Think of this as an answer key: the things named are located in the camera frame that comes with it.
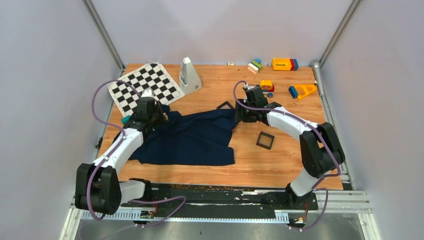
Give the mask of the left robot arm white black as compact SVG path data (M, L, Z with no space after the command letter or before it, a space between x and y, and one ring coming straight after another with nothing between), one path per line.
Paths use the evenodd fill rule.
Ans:
M120 182L118 174L154 129L166 120L161 104L153 97L137 100L135 112L110 148L93 163L78 167L75 206L94 216L113 215L121 204L132 200L142 207L149 206L153 201L150 182L141 178Z

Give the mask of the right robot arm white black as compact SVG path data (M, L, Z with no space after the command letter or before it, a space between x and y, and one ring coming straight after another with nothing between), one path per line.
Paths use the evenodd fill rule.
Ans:
M346 156L335 128L329 122L318 124L305 120L282 105L272 102L258 86L244 85L245 98L236 99L236 121L261 122L288 134L300 144L303 169L287 186L286 204L298 209L306 201L305 195L312 192L327 177L339 176L340 165Z

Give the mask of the navy blue garment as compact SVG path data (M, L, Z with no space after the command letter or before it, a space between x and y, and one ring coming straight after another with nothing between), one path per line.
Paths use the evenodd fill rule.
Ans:
M161 105L166 122L156 127L131 156L142 164L228 166L235 163L229 146L237 126L236 111L210 110L181 115Z

